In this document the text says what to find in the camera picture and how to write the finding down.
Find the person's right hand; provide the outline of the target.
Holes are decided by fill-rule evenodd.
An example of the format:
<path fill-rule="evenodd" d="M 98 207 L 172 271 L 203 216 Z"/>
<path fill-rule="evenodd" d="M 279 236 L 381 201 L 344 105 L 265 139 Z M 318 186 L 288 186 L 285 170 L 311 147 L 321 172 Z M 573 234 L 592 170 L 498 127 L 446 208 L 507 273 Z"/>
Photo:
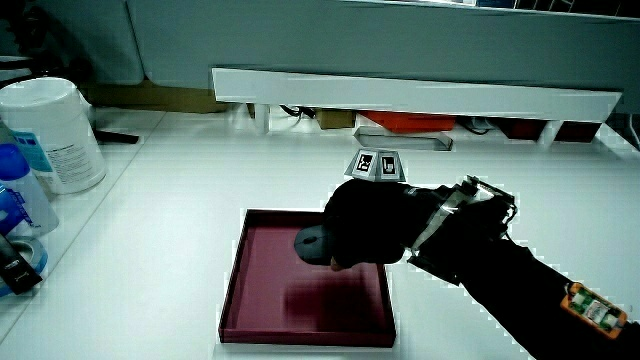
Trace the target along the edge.
<path fill-rule="evenodd" d="M 453 192 L 405 183 L 400 164 L 396 153 L 371 148 L 352 158 L 346 171 L 351 179 L 334 190 L 323 211 L 332 269 L 399 261 Z"/>

